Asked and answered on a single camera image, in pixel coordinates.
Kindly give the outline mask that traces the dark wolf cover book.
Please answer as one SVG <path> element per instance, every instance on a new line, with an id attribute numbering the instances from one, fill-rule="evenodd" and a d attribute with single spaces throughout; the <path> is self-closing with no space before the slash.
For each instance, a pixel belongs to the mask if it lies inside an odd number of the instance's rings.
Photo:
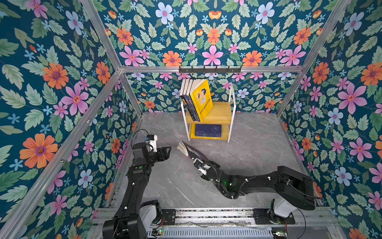
<path id="1" fill-rule="evenodd" d="M 194 147 L 190 146 L 189 144 L 185 143 L 184 141 L 181 141 L 177 145 L 177 149 L 180 150 L 188 158 L 199 159 L 202 162 L 209 161 L 208 158 L 203 153 L 201 153 Z"/>

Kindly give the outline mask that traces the navy book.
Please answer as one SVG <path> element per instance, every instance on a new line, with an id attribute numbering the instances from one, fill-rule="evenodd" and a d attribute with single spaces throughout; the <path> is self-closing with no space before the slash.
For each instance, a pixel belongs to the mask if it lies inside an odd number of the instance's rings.
<path id="1" fill-rule="evenodd" d="M 196 124 L 195 136 L 197 137 L 217 137 L 222 135 L 222 125 L 220 124 Z"/>

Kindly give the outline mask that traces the purple old man book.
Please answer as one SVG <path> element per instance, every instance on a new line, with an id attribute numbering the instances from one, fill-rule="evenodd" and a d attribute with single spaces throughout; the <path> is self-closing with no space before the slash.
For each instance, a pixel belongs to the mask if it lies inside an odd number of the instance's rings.
<path id="1" fill-rule="evenodd" d="M 189 83 L 190 83 L 190 79 L 188 79 L 188 86 L 187 86 L 187 89 L 186 89 L 186 96 L 187 96 L 187 99 L 188 99 L 188 104 L 189 104 L 189 107 L 191 108 L 191 111 L 193 113 L 193 116 L 194 116 L 194 120 L 193 121 L 196 121 L 198 118 L 196 117 L 196 112 L 195 112 L 195 108 L 194 108 L 194 105 L 193 105 L 193 102 L 192 102 L 192 99 L 188 93 L 188 87 L 189 87 Z"/>
<path id="2" fill-rule="evenodd" d="M 187 86 L 186 86 L 187 104 L 188 104 L 190 115 L 191 115 L 193 121 L 200 121 L 199 115 L 197 113 L 197 109 L 196 109 L 194 102 L 191 98 L 192 84 L 193 84 L 193 79 L 188 79 Z"/>

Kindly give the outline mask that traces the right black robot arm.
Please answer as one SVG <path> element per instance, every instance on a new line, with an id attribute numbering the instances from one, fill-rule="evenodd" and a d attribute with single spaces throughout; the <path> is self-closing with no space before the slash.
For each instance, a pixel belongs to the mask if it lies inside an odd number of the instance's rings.
<path id="1" fill-rule="evenodd" d="M 268 219 L 274 224 L 283 223 L 296 210 L 315 210 L 313 181 L 310 177 L 279 166 L 277 171 L 264 175 L 242 176 L 224 173 L 213 161 L 194 158 L 194 167 L 201 173 L 201 178 L 212 182 L 226 198 L 236 200 L 240 196 L 252 193 L 276 193 L 278 198 L 271 201 L 265 215 L 255 218 Z"/>

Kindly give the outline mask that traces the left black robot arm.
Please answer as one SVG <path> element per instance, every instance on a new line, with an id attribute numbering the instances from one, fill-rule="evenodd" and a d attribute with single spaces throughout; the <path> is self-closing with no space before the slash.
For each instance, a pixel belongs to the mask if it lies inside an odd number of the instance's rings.
<path id="1" fill-rule="evenodd" d="M 154 150 L 148 143 L 132 147 L 133 163 L 127 172 L 128 185 L 119 209 L 112 220 L 102 227 L 104 239 L 147 239 L 153 222 L 161 221 L 161 209 L 157 200 L 142 202 L 152 167 L 170 157 L 171 147 Z"/>

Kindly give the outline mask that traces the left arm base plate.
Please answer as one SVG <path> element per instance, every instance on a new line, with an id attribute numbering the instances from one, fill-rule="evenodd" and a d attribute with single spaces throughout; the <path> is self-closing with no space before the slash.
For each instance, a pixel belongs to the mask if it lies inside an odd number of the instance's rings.
<path id="1" fill-rule="evenodd" d="M 175 225 L 176 213 L 175 209 L 156 210 L 156 216 L 151 223 L 151 226 L 167 226 Z"/>

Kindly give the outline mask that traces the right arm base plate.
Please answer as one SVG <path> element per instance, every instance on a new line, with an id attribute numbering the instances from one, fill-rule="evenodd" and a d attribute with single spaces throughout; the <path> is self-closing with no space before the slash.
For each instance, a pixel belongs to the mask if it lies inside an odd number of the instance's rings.
<path id="1" fill-rule="evenodd" d="M 271 215 L 270 209 L 266 208 L 260 208 L 260 209 L 253 209 L 253 218 L 255 220 L 256 225 L 295 225 L 295 219 L 293 217 L 293 214 L 290 213 L 289 216 L 286 218 L 277 216 L 277 215 Z"/>

